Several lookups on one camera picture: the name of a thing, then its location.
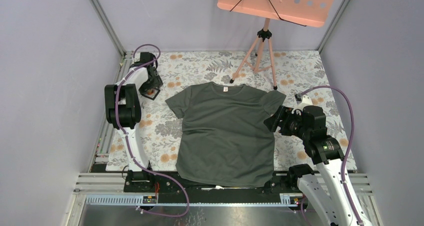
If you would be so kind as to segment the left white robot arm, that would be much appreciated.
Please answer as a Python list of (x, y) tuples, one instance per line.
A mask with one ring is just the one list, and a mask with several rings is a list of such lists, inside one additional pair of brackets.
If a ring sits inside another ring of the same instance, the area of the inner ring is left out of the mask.
[(142, 120), (140, 97), (154, 101), (161, 92), (164, 83), (158, 66), (153, 53), (141, 52), (126, 76), (104, 87), (106, 120), (118, 131), (128, 158), (125, 183), (135, 182), (144, 192), (154, 188), (155, 176), (150, 173), (152, 168), (138, 131)]

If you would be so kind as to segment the dark green t-shirt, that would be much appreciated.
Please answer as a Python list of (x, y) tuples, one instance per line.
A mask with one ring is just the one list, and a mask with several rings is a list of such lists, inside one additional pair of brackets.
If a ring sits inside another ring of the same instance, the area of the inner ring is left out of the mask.
[(245, 84), (191, 85), (166, 100), (182, 121), (176, 161), (186, 180), (256, 188), (274, 172), (275, 136), (265, 126), (286, 96)]

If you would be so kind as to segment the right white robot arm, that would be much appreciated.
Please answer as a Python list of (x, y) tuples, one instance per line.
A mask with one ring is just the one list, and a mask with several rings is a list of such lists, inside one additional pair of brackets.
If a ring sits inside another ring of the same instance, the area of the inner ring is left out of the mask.
[(270, 132), (302, 140), (306, 154), (312, 159), (327, 189), (320, 186), (308, 164), (291, 166), (286, 184), (291, 191), (302, 192), (325, 226), (372, 225), (346, 172), (341, 146), (327, 134), (326, 115), (321, 107), (280, 106), (263, 123)]

